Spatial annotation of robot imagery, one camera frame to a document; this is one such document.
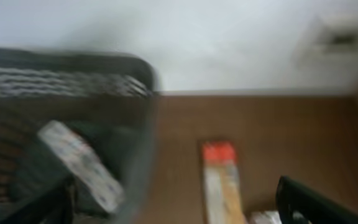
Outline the orange biscuit package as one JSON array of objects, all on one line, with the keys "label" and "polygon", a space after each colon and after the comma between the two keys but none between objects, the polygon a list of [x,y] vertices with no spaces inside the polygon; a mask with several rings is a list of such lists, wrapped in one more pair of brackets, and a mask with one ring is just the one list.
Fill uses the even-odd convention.
[{"label": "orange biscuit package", "polygon": [[242,211],[236,150],[230,141],[201,144],[207,224],[246,224]]}]

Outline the white tissue multipack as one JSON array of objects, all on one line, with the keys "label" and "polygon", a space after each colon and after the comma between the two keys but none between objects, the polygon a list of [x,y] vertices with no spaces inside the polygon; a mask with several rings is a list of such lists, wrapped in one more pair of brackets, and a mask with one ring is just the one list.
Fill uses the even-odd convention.
[{"label": "white tissue multipack", "polygon": [[124,201],[124,189],[80,135],[53,120],[38,131],[38,137],[86,185],[93,200],[105,212],[116,212]]}]

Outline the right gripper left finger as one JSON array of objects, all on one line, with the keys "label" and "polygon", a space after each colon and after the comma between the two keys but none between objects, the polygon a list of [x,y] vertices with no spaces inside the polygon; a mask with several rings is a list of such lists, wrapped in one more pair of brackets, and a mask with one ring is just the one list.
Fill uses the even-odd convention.
[{"label": "right gripper left finger", "polygon": [[74,179],[68,176],[38,191],[28,199],[0,210],[0,224],[72,224]]}]

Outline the grey plastic basket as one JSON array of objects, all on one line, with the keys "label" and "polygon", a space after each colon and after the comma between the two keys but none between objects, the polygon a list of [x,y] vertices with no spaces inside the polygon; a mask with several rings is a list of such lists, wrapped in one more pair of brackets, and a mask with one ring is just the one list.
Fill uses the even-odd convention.
[{"label": "grey plastic basket", "polygon": [[0,223],[132,223],[155,98],[132,55],[0,48]]}]

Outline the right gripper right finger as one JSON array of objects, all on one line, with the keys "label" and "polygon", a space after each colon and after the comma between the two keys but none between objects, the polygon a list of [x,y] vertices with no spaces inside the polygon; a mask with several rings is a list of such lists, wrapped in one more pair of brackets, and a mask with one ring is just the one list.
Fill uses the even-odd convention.
[{"label": "right gripper right finger", "polygon": [[284,224],[358,224],[358,214],[287,176],[279,179],[275,203]]}]

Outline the beige brown bag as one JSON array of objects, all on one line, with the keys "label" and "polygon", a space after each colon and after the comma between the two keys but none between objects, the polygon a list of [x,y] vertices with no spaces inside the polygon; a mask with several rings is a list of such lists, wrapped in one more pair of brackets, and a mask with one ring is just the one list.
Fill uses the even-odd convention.
[{"label": "beige brown bag", "polygon": [[282,224],[278,211],[263,211],[251,213],[249,224]]}]

